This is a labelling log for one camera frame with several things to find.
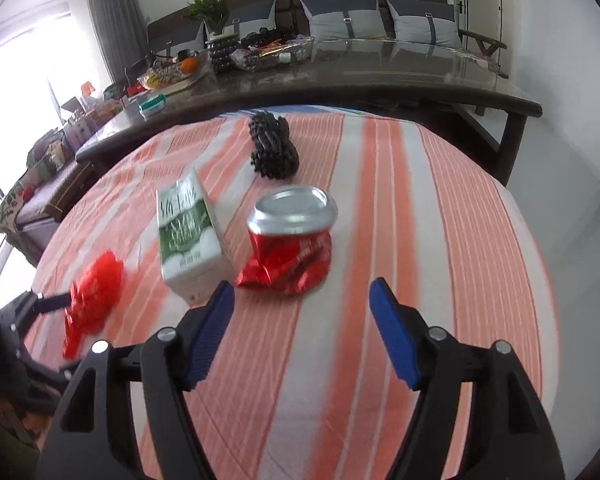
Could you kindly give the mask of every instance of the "metal screw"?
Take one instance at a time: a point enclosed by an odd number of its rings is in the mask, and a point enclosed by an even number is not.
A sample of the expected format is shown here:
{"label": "metal screw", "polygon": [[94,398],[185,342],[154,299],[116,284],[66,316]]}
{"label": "metal screw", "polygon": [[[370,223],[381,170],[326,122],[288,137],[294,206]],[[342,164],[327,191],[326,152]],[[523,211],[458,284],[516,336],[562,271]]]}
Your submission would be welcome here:
{"label": "metal screw", "polygon": [[434,341],[442,341],[446,337],[446,330],[441,326],[432,326],[429,328],[429,337]]}
{"label": "metal screw", "polygon": [[508,354],[511,352],[511,345],[504,341],[504,339],[500,339],[496,341],[496,350],[501,354]]}
{"label": "metal screw", "polygon": [[176,332],[176,329],[174,329],[171,326],[167,326],[161,329],[160,332],[158,332],[158,339],[160,341],[168,343],[169,341],[173,341],[174,339],[176,339],[177,335],[178,333]]}
{"label": "metal screw", "polygon": [[91,351],[94,354],[102,354],[107,348],[109,348],[109,343],[104,339],[100,339],[91,345]]}

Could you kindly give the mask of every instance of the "food packages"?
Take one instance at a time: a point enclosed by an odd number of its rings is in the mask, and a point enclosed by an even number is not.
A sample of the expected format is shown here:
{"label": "food packages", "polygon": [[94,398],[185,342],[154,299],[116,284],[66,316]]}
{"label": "food packages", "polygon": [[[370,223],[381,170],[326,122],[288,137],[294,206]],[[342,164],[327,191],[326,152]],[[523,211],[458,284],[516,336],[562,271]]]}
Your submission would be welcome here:
{"label": "food packages", "polygon": [[279,64],[301,63],[311,56],[314,38],[297,38],[285,44],[274,41],[260,48],[239,48],[231,54],[231,59],[242,70],[260,70]]}
{"label": "food packages", "polygon": [[206,299],[234,267],[195,172],[156,192],[162,278],[187,303]]}

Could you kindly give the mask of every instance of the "gray curtain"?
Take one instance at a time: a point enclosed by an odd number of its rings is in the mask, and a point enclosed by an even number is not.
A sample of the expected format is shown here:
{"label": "gray curtain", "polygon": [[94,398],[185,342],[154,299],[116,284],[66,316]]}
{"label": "gray curtain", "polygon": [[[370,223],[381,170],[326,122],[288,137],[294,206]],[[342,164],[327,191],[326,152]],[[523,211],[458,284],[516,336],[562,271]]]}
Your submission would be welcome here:
{"label": "gray curtain", "polygon": [[88,0],[102,56],[113,81],[149,53],[138,0]]}

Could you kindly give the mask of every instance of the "window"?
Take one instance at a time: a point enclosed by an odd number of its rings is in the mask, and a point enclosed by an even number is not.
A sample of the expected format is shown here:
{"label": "window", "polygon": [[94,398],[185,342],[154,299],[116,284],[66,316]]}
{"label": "window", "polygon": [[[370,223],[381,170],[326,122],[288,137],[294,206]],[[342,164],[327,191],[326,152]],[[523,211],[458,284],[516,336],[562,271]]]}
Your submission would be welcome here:
{"label": "window", "polygon": [[[80,85],[93,80],[94,74],[86,42],[71,16],[40,22],[0,46],[3,193],[24,174],[33,143],[50,129],[62,126],[57,106],[79,95]],[[26,259],[11,251],[0,274],[0,307],[27,290],[34,274]]]}

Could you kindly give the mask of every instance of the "green and white carton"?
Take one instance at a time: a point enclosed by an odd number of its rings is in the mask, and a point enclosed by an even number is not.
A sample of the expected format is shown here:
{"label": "green and white carton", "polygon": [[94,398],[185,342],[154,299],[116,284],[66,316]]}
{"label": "green and white carton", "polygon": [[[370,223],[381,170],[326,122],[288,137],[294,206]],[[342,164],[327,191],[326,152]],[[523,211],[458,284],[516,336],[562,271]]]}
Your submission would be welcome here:
{"label": "green and white carton", "polygon": [[206,299],[234,267],[196,173],[156,192],[162,278],[187,303]]}

